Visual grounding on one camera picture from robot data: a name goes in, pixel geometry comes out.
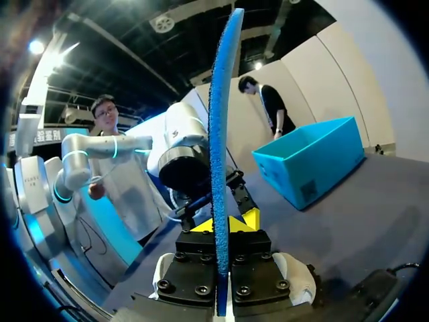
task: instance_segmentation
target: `man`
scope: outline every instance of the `man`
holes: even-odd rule
[[[118,131],[119,112],[112,96],[102,95],[92,105],[95,125],[102,136],[124,136]],[[164,215],[171,208],[145,172],[144,155],[130,158],[93,160],[93,176],[102,181],[89,186],[89,195],[94,200],[107,196],[115,206],[125,226],[141,246],[144,246],[158,228]]]
[[[239,90],[249,95],[257,93],[261,97],[262,106],[267,114],[275,140],[295,130],[296,126],[288,116],[288,110],[284,106],[280,94],[273,87],[259,84],[251,76],[243,76],[239,81]]]

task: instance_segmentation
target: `glasses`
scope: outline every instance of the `glasses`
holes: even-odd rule
[[[116,107],[110,107],[108,108],[106,111],[100,112],[96,118],[99,119],[100,117],[106,117],[108,114],[113,113],[114,111],[116,111]]]

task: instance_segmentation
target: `white shirt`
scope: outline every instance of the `white shirt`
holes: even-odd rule
[[[135,240],[155,230],[172,211],[145,172],[147,156],[93,160],[93,176],[104,176],[106,195]]]

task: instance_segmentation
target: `man's hand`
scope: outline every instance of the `man's hand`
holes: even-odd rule
[[[282,134],[280,133],[280,132],[276,132],[275,134],[274,134],[274,139],[276,140],[276,139],[279,139],[279,138],[281,138],[282,137]]]
[[[91,183],[89,185],[88,194],[93,200],[99,200],[105,196],[106,190],[100,183]]]

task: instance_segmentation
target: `hair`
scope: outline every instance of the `hair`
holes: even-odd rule
[[[105,102],[112,102],[113,104],[115,104],[115,98],[107,94],[99,96],[99,98],[96,99],[95,102],[91,105],[91,113],[93,114],[94,118],[95,118],[95,111],[97,110],[97,107]]]
[[[244,90],[247,87],[247,84],[256,86],[257,85],[257,80],[255,80],[252,76],[243,76],[240,78],[239,81],[239,91],[244,93]]]

